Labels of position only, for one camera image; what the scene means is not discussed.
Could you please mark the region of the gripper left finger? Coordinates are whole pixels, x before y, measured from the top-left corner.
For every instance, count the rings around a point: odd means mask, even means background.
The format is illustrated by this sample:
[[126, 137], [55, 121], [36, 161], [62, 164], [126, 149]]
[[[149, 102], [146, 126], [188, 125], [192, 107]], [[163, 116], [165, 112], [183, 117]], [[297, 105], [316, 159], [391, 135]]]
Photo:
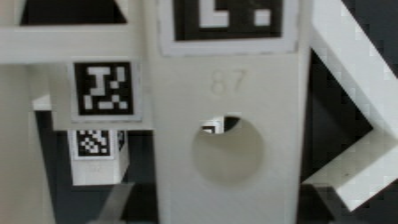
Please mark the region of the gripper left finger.
[[151, 184], [124, 183], [114, 186], [100, 215], [87, 224], [156, 224]]

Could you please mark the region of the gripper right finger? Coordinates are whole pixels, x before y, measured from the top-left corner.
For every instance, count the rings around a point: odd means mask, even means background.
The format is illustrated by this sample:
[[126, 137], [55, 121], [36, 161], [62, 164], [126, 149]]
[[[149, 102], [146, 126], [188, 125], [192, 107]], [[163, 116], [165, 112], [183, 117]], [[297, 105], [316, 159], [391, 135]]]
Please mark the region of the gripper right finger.
[[348, 211], [329, 186], [300, 186], [300, 224], [368, 224]]

